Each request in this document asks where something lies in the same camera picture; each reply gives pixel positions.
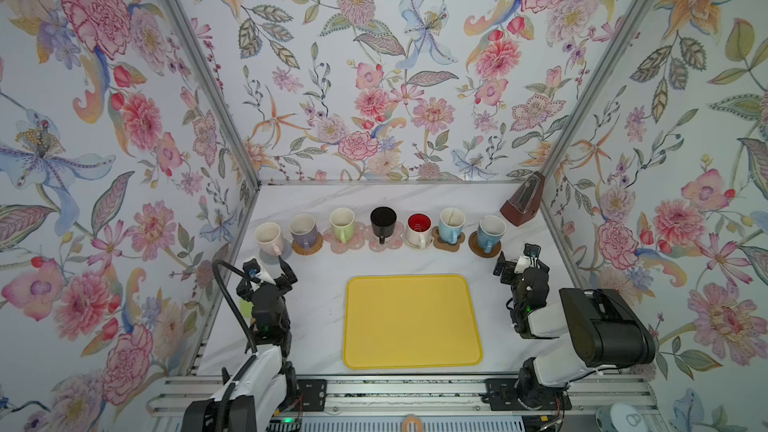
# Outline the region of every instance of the black cable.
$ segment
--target black cable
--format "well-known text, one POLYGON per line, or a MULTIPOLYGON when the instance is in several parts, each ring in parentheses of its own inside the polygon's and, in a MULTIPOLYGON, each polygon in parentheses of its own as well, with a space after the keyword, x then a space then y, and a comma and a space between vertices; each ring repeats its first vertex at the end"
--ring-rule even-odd
POLYGON ((214 260, 214 278, 216 279, 216 283, 219 285, 219 288, 221 289, 221 293, 224 295, 224 300, 226 301, 226 304, 230 306, 230 310, 235 315, 235 318, 237 319, 237 323, 240 324, 240 328, 243 329, 243 333, 245 333, 245 337, 248 340, 248 345, 250 345, 250 350, 255 354, 256 353, 256 341, 254 340, 253 334, 250 332, 250 329, 248 329, 248 324, 245 323, 245 319, 243 318, 243 315, 240 313, 239 310, 237 310, 237 306, 235 305, 235 302, 232 300, 232 296, 230 293, 226 290, 226 285, 224 284, 224 280, 221 278, 221 274, 219 273, 219 266, 223 265, 232 272, 237 273, 239 276, 248 278, 245 276, 244 273, 237 270, 235 267, 233 267, 230 264, 227 264, 224 261, 221 260, 214 260))

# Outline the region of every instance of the wooden coaster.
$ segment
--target wooden coaster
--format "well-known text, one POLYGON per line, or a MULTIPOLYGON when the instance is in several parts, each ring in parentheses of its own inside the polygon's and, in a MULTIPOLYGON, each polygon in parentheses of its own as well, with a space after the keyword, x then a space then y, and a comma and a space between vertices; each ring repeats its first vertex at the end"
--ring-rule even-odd
POLYGON ((480 245, 478 244, 478 233, 477 231, 474 231, 469 236, 469 249, 475 253, 475 255, 483 258, 491 258, 498 255, 498 253, 502 250, 502 243, 496 242, 496 245, 493 246, 491 249, 491 253, 486 254, 485 249, 480 248, 480 245))
POLYGON ((440 250, 447 250, 448 252, 456 252, 458 246, 464 243, 464 232, 458 235, 456 244, 449 244, 440 238, 440 229, 438 227, 432 227, 432 236, 435 238, 435 247, 440 250))
POLYGON ((299 255, 312 255, 312 254, 317 253, 321 249, 322 249, 322 235, 321 234, 317 235, 317 242, 315 242, 315 245, 313 245, 310 250, 306 250, 301 245, 296 244, 296 241, 293 241, 293 251, 296 254, 299 254, 299 255))

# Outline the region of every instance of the white mug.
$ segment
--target white mug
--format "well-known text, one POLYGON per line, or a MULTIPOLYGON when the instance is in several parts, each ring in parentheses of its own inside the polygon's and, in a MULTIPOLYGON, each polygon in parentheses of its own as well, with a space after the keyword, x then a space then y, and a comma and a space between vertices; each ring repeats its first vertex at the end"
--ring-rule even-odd
POLYGON ((274 222, 265 222, 256 227, 254 237, 259 244, 259 248, 271 257, 282 255, 283 251, 285 251, 286 245, 283 240, 283 231, 274 222))

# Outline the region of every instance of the blue mug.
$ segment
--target blue mug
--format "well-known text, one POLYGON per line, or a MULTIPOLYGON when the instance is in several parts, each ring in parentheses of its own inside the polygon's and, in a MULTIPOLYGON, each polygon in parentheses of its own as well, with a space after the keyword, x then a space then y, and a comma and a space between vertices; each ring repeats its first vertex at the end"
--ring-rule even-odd
POLYGON ((478 245, 486 254, 490 254, 493 246, 502 240, 507 225, 496 216, 485 216, 478 226, 478 245))
POLYGON ((448 244, 455 245, 458 240, 458 236, 462 233, 464 228, 464 222, 466 222, 466 216, 464 212, 458 210, 456 207, 448 207, 440 212, 440 239, 448 244))

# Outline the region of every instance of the cork coaster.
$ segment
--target cork coaster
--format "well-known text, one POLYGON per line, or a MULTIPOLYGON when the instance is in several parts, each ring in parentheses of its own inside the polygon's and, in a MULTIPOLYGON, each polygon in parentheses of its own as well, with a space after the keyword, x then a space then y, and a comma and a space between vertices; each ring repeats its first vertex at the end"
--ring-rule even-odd
POLYGON ((343 254, 348 250, 357 250, 366 244, 366 225, 362 222, 355 222, 355 234, 346 244, 341 243, 336 234, 333 233, 332 228, 327 228, 322 233, 322 238, 331 244, 331 251, 334 254, 343 254))
POLYGON ((299 255, 312 255, 312 254, 318 253, 322 249, 322 244, 323 244, 322 235, 318 234, 317 242, 315 242, 315 245, 313 245, 310 250, 306 250, 301 245, 296 244, 296 241, 293 241, 293 251, 299 255))
POLYGON ((384 245, 379 244, 379 237, 373 233, 373 226, 366 226, 366 240, 368 241, 368 248, 374 252, 381 252, 388 248, 397 250, 402 247, 402 233, 406 230, 406 226, 402 222, 395 222, 395 231, 384 239, 384 245))
POLYGON ((458 238, 456 238, 456 244, 449 244, 440 238, 440 229, 438 227, 432 227, 432 236, 435 239, 435 248, 447 250, 448 252, 456 252, 458 246, 463 244, 464 239, 466 238, 464 232, 462 232, 458 235, 458 238))
POLYGON ((502 243, 496 242, 496 245, 493 246, 491 249, 491 253, 486 254, 485 249, 480 248, 480 245, 478 244, 478 234, 477 231, 474 231, 469 236, 469 249, 472 250, 475 255, 483 258, 491 258, 498 255, 498 253, 502 250, 502 243))

